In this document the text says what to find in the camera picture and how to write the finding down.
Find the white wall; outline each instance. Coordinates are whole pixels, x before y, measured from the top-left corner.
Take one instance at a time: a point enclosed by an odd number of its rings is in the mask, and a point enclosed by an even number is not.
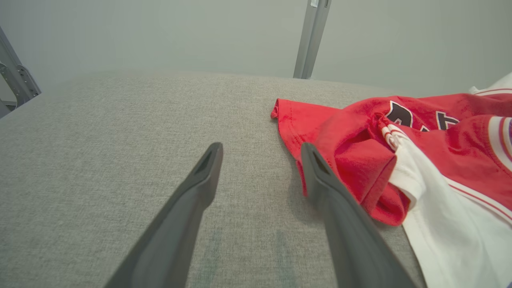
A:
[[[45,88],[119,68],[292,77],[303,0],[0,0],[0,26]]]
[[[312,78],[432,96],[510,71],[511,0],[332,0]]]

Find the red sleeve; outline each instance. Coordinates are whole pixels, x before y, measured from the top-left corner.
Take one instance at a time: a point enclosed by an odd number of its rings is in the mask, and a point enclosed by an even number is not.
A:
[[[302,143],[310,142],[373,218],[400,225],[409,200],[388,184],[396,157],[380,142],[375,120],[367,116],[366,106],[374,105],[361,101],[341,113],[340,109],[278,99],[271,117],[278,119],[281,138],[297,161],[305,196],[300,152]]]

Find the red and white jersey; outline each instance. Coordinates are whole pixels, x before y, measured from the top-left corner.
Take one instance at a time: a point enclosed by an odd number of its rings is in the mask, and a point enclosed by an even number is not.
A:
[[[300,148],[311,142],[373,218],[403,223],[428,286],[505,288],[512,90],[483,94],[371,98],[344,109],[278,99],[271,116],[301,177]]]

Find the gray table surface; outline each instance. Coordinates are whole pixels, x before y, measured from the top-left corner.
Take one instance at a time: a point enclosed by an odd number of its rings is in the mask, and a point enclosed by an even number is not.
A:
[[[270,119],[393,91],[325,81],[109,72],[0,119],[0,286],[101,287],[208,145],[224,145],[188,287],[334,287],[325,229]],[[378,224],[419,287],[401,227]]]

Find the black lettering with white outline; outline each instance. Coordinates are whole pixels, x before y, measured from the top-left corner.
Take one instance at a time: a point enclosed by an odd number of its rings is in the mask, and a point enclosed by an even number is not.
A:
[[[448,129],[448,124],[457,124],[459,120],[449,117],[446,115],[446,113],[441,111],[436,111],[436,119],[437,119],[437,127],[440,130],[446,130]]]
[[[389,102],[390,110],[386,117],[396,124],[412,127],[413,113],[396,102]]]

